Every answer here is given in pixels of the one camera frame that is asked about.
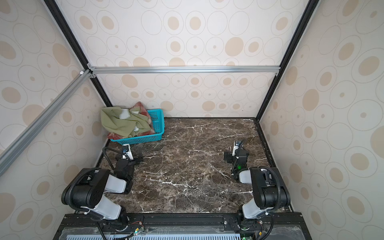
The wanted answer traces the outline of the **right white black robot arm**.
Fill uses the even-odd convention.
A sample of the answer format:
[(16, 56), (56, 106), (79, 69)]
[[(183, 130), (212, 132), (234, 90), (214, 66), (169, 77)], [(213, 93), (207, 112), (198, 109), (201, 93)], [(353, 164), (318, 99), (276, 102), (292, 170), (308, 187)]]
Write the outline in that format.
[(240, 219), (261, 219), (291, 204), (291, 196), (277, 168), (247, 167), (249, 152), (245, 140), (234, 141), (233, 149), (224, 152), (224, 161), (232, 165), (231, 177), (252, 186), (253, 198), (239, 209)]

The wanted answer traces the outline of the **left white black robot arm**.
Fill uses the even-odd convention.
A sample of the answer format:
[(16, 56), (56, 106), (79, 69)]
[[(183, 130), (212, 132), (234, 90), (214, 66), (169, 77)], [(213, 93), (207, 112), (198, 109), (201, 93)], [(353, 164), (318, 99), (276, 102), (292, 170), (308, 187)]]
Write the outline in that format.
[(122, 150), (116, 153), (117, 162), (112, 170), (82, 169), (63, 191), (62, 203), (75, 211), (91, 214), (100, 221), (127, 223), (126, 209), (108, 199), (105, 193), (129, 194), (134, 184), (135, 166), (143, 158), (135, 158), (129, 144), (124, 144)]

